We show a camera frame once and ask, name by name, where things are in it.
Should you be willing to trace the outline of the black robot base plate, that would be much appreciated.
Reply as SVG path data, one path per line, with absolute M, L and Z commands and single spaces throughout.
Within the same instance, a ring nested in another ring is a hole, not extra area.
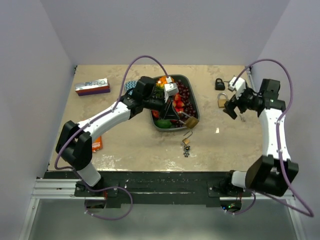
M 230 172 L 216 171 L 102 171 L 102 180 L 94 191 L 87 190 L 82 181 L 75 185 L 75 196 L 103 198 L 100 191 L 107 188 L 107 207 L 122 204 L 205 205 L 219 207 L 222 197 L 237 200 L 249 193 L 231 184 Z

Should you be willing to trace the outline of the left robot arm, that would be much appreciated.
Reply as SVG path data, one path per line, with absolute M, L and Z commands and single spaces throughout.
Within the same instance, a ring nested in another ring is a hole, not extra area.
M 165 80 L 162 97 L 156 92 L 158 81 L 143 76 L 136 82 L 135 87 L 128 89 L 109 108 L 81 122 L 70 120 L 63 125 L 55 151 L 86 183 L 85 189 L 92 196 L 99 196 L 104 190 L 102 177 L 92 164 L 93 141 L 144 109 L 157 111 L 162 119 L 179 120 L 180 117 L 173 107 L 173 100 L 179 89 L 170 76 Z

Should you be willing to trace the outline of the large brass padlock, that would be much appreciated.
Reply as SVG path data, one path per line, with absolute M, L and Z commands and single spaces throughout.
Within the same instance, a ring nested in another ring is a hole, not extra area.
M 219 108 L 224 108 L 225 103 L 229 100 L 228 96 L 226 93 L 221 92 L 217 96 L 217 104 Z

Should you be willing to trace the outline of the small brass padlock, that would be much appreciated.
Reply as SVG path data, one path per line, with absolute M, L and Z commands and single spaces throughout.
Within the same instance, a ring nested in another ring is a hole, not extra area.
M 189 130 L 183 135 L 183 140 L 181 141 L 183 145 L 188 145 L 190 143 L 190 137 L 193 135 L 193 131 Z

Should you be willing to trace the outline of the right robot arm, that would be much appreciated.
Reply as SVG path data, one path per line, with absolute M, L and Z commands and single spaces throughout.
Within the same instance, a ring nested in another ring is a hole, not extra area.
M 262 154 L 247 171 L 230 171 L 229 180 L 222 185 L 227 196 L 235 196 L 242 188 L 281 197 L 299 172 L 286 146 L 282 115 L 286 103 L 278 99 L 280 87 L 280 82 L 273 79 L 263 79 L 259 92 L 241 77 L 233 77 L 228 83 L 228 89 L 235 94 L 224 104 L 223 111 L 232 119 L 237 118 L 235 108 L 241 113 L 257 113 L 262 127 Z

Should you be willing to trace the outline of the black Kaijing padlock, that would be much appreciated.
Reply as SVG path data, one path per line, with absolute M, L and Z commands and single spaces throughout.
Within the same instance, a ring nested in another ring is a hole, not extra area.
M 226 89 L 225 83 L 221 78 L 215 80 L 214 87 L 217 91 L 224 91 Z

